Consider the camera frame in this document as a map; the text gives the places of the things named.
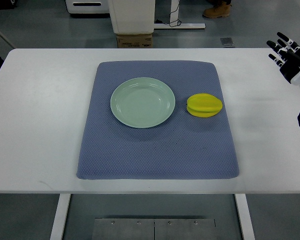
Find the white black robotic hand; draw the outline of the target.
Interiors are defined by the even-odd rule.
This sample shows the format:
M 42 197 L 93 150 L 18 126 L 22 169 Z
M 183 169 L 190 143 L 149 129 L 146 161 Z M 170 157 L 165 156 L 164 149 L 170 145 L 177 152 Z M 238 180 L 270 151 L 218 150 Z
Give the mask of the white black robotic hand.
M 280 73 L 289 84 L 300 87 L 300 45 L 281 32 L 277 36 L 277 42 L 266 42 L 276 53 L 270 53 L 268 57 L 279 67 Z

